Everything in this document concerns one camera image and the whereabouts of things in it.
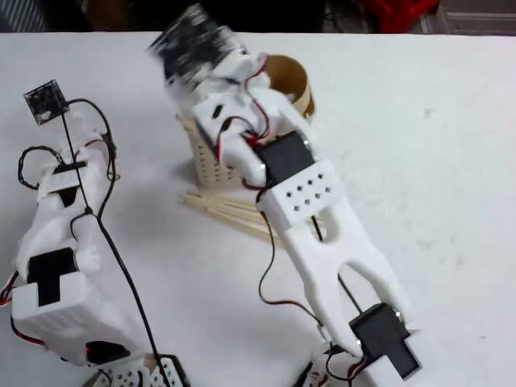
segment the wicker basket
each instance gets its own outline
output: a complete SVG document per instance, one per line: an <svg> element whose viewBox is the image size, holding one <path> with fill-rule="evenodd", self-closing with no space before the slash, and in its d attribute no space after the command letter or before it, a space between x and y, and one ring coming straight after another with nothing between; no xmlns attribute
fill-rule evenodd
<svg viewBox="0 0 516 387"><path fill-rule="evenodd" d="M273 55L267 59L265 71L271 79L271 89L293 95L293 106L307 119L315 112L314 99L305 69L288 56ZM200 188L227 189L241 186L241 177L220 165L206 145L192 119L181 117L192 147Z"/></svg>

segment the white surface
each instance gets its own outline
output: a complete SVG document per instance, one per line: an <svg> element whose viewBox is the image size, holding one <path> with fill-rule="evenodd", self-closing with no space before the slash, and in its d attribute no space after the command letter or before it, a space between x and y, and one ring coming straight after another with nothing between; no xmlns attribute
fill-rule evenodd
<svg viewBox="0 0 516 387"><path fill-rule="evenodd" d="M163 72L144 51L155 36L0 35L0 274L8 277L16 240L35 211L35 193L16 180L17 160L52 131L36 127L23 93L56 78L65 97L93 99L112 124L123 176L106 225L140 289L160 351L180 356L194 386L287 386L318 333L300 310L260 303L266 243L177 204L191 186L190 150ZM516 40L244 40L252 51L284 53L306 66L322 149L444 360L427 385L512 383ZM36 176L28 172L33 157L27 179ZM271 298L302 297L284 252L265 288ZM120 281L113 292L135 313L126 285ZM71 386L91 374L20 343L9 312L0 310L3 385Z"/></svg>

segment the robotic arm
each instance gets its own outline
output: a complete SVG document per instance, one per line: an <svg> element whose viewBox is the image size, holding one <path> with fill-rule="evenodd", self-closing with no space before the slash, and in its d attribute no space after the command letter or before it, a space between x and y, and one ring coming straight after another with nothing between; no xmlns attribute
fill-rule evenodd
<svg viewBox="0 0 516 387"><path fill-rule="evenodd" d="M357 380L389 387L415 381L427 367L426 349L420 333L406 328L412 319L408 297L389 262L367 236L315 131L284 94L268 87L264 57L248 54L221 31L194 6L154 42L151 50L164 62L170 89L181 89L173 94L218 162L238 170L247 187L261 190L258 208L289 253L343 363L362 359ZM218 55L199 60L195 45L181 46L185 36L205 46L211 42ZM322 242L308 226L315 215L327 228ZM381 300L351 322L339 304L343 264L367 280ZM329 373L333 382L347 381Z"/></svg>
<svg viewBox="0 0 516 387"><path fill-rule="evenodd" d="M81 216L86 204L75 168L96 214L110 183L108 162L102 137L92 128L83 132L75 162L66 148L62 162L43 167L35 218L15 260L25 285L16 287L12 298L17 328L79 366L141 355L144 337L143 328L106 296L99 280L106 263L102 235L95 218Z"/></svg>

